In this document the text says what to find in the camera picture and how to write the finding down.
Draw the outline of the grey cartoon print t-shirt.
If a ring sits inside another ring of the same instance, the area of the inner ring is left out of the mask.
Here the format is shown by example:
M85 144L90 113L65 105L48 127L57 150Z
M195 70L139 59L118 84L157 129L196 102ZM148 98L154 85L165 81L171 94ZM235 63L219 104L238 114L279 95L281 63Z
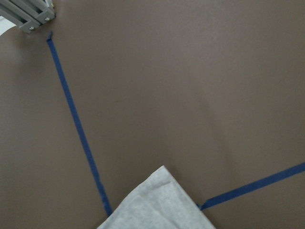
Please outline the grey cartoon print t-shirt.
M165 166L128 194L101 229L213 229Z

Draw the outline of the aluminium frame post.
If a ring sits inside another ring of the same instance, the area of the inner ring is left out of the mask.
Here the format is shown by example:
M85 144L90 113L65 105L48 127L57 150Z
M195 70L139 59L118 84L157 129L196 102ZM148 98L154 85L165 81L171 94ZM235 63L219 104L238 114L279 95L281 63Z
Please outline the aluminium frame post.
M0 15L25 33L56 18L51 0L1 0Z

